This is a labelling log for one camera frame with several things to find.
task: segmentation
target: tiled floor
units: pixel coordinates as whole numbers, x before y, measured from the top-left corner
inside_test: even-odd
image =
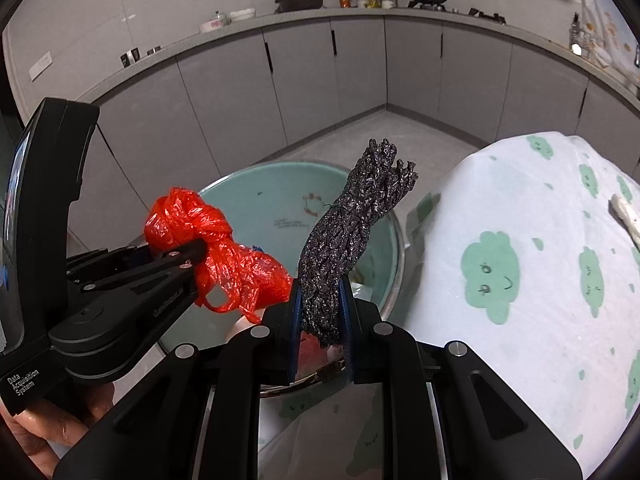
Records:
[[[334,132],[312,140],[280,157],[281,160],[319,160],[352,168],[367,147],[369,139],[389,139],[398,147],[398,157],[416,163],[418,181],[414,190],[396,207],[402,228],[412,208],[467,155],[474,146],[417,121],[381,110]],[[161,359],[156,348],[116,383],[116,399],[120,399]]]

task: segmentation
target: cabinet handle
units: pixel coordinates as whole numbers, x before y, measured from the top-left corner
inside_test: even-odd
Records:
[[[338,49],[335,47],[335,31],[332,29],[331,31],[331,41],[334,44],[334,56],[338,55]]]
[[[264,49],[267,51],[267,61],[269,62],[269,70],[273,74],[273,63],[271,62],[271,52],[269,51],[269,43],[264,42]]]
[[[584,89],[584,94],[582,94],[582,102],[580,103],[580,111],[578,112],[578,118],[582,115],[582,109],[584,108],[584,100],[587,98],[587,89]]]

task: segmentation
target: human hand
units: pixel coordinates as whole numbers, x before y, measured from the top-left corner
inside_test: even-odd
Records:
[[[82,399],[88,415],[83,421],[43,399],[15,416],[9,415],[0,400],[0,413],[22,450],[47,478],[52,478],[60,459],[47,440],[63,446],[77,444],[89,428],[113,407],[113,393],[112,383],[84,390]]]

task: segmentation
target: teal bucket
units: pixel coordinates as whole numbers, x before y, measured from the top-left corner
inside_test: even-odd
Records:
[[[298,275],[298,260],[313,226],[342,192],[348,172],[317,162],[268,162],[223,177],[200,192],[219,208],[233,228],[233,238],[258,246]],[[371,301],[386,319],[398,295],[404,267],[404,245],[396,215],[391,212],[371,230],[367,250],[352,280],[372,288]],[[207,297],[213,306],[225,303],[222,290]],[[182,343],[199,349],[224,344],[240,318],[239,310],[216,314],[191,305],[160,338],[170,351]]]

